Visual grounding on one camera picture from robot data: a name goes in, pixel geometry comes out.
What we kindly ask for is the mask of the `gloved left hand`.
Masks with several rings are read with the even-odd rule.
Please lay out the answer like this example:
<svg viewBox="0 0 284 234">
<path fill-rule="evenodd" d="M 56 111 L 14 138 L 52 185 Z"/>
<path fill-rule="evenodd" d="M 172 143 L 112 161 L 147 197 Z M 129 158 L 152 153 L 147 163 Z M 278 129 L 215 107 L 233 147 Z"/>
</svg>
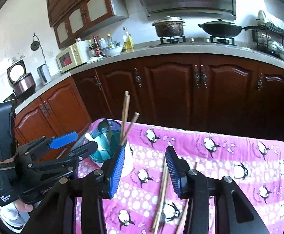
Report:
<svg viewBox="0 0 284 234">
<path fill-rule="evenodd" d="M 14 233 L 20 233 L 34 209 L 32 204 L 25 204 L 17 199 L 6 206 L 0 206 L 0 219 Z"/>
</svg>

